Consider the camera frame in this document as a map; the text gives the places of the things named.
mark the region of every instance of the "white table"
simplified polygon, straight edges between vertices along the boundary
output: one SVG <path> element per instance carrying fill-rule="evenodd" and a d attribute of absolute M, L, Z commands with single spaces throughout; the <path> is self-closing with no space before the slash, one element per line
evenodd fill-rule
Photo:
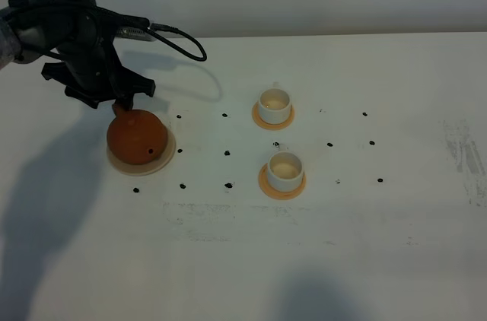
<path fill-rule="evenodd" d="M 109 103 L 65 97 L 44 60 L 1 71 L 0 319 L 487 317 L 487 34 L 202 43 L 203 64 L 116 44 L 183 149 L 144 177 L 107 161 Z M 296 118 L 270 132 L 250 111 L 274 82 Z M 307 174 L 288 202 L 257 182 L 275 141 Z"/>

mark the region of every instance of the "small white cup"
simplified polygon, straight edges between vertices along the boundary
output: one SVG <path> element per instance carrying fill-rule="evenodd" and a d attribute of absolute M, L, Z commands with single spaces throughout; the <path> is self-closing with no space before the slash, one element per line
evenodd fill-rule
<path fill-rule="evenodd" d="M 291 98 L 284 90 L 274 87 L 259 96 L 259 116 L 270 125 L 278 125 L 291 114 Z"/>
<path fill-rule="evenodd" d="M 267 181 L 279 192 L 292 192 L 298 188 L 303 175 L 301 160 L 289 151 L 276 152 L 267 162 Z"/>

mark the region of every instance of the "orange ball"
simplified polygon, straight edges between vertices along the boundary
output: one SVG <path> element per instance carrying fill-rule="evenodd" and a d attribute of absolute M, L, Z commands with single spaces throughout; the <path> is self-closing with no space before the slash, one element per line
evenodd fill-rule
<path fill-rule="evenodd" d="M 121 161 L 131 165 L 157 159 L 167 146 L 167 128 L 147 110 L 123 110 L 114 106 L 116 118 L 107 131 L 107 144 Z"/>

